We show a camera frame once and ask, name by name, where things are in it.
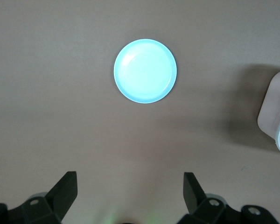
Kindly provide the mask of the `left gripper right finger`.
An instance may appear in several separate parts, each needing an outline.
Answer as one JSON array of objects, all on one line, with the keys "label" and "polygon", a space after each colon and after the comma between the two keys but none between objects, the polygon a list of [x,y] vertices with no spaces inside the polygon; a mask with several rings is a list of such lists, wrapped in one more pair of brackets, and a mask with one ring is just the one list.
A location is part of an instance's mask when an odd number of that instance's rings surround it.
[{"label": "left gripper right finger", "polygon": [[195,175],[185,172],[183,198],[188,209],[179,224],[275,224],[277,219],[265,208],[244,205],[240,211],[218,197],[205,194]]}]

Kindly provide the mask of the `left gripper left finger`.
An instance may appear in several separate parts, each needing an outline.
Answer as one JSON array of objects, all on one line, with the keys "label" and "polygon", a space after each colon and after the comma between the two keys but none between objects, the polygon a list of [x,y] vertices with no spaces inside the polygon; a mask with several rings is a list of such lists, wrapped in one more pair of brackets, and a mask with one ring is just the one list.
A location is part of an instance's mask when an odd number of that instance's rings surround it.
[{"label": "left gripper left finger", "polygon": [[77,173],[68,171],[45,195],[9,210],[0,203],[0,224],[60,224],[77,197]]}]

